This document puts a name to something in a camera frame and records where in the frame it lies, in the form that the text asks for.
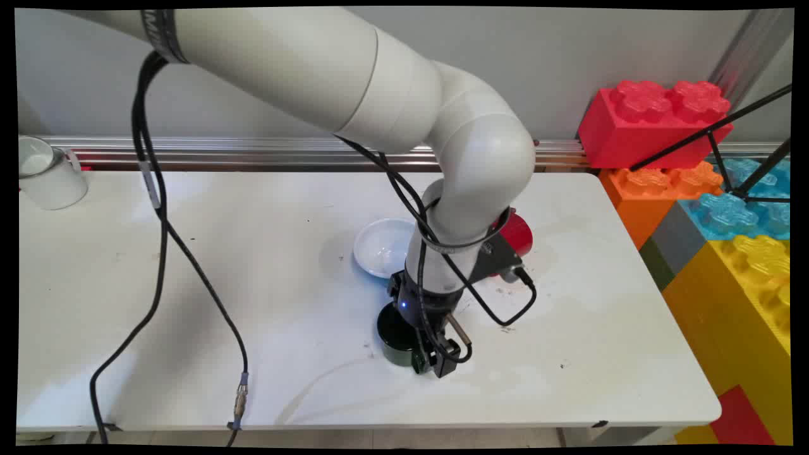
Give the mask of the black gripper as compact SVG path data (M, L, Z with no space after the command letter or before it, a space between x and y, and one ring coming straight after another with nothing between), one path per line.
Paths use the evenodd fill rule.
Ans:
M443 337L446 336L447 315L456 310L462 290L449 294L424 290L423 300L419 301L415 280L406 270L400 270L390 276L387 293L392 298L392 302L387 304L387 348L399 353L411 352L411 365L417 375L424 375L433 369L436 377L441 379L453 373L458 365L453 358L461 357L461 346L454 339ZM429 339L425 334L422 313L427 314L434 337L439 339L440 346L450 355L443 355L434 348L433 366L432 358L423 346ZM423 343L417 341L417 331L421 332Z

